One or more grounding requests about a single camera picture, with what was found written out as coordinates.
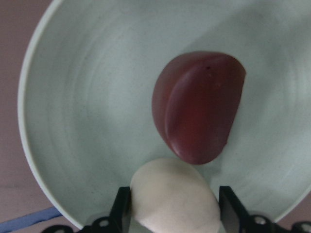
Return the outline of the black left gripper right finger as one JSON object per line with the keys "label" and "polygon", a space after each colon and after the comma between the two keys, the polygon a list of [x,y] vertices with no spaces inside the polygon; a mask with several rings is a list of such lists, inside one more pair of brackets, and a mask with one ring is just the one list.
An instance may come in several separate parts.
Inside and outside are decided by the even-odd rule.
{"label": "black left gripper right finger", "polygon": [[219,207],[225,232],[242,233],[250,214],[230,186],[220,186]]}

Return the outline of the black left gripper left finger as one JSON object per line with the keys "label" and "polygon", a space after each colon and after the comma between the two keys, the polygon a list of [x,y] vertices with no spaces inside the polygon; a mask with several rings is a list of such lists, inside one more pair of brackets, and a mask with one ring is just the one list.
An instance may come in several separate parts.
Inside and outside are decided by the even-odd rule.
{"label": "black left gripper left finger", "polygon": [[113,233],[128,233],[131,222],[131,190],[129,186],[118,189],[109,214]]}

